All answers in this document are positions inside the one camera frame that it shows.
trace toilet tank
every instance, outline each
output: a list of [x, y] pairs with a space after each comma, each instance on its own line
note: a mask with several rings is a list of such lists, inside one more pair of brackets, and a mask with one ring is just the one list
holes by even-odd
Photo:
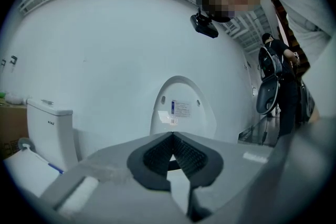
[[58, 108], [49, 101], [28, 99], [27, 121], [37, 154], [64, 171], [78, 163], [72, 110]]

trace person in black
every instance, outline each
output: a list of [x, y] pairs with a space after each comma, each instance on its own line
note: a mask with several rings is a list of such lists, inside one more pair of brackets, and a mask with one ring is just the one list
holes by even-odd
[[282, 61], [282, 78], [280, 80], [280, 89], [278, 95], [278, 104], [280, 107], [280, 130], [279, 137], [290, 134], [295, 123], [295, 113], [298, 103], [298, 91], [295, 82], [295, 75], [289, 61], [299, 65], [300, 60], [281, 40], [274, 39], [269, 33], [262, 36], [265, 47], [271, 47], [280, 61]]

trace white shirt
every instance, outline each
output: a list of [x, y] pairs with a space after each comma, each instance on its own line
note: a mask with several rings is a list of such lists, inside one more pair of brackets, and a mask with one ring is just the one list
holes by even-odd
[[334, 32], [336, 20], [326, 0], [280, 0], [288, 26], [311, 65], [319, 58]]

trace black pants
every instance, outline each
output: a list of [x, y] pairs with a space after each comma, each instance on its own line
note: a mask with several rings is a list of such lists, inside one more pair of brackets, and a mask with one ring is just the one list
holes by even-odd
[[279, 138], [280, 136], [290, 134], [294, 127], [298, 103], [298, 91], [295, 81], [282, 81], [278, 94], [278, 103], [281, 109]]

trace cardboard box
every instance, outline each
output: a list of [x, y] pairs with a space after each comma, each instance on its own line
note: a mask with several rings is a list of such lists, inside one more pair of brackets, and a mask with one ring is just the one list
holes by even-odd
[[0, 98], [0, 153], [5, 159], [19, 151], [17, 142], [28, 137], [27, 107], [12, 105]]

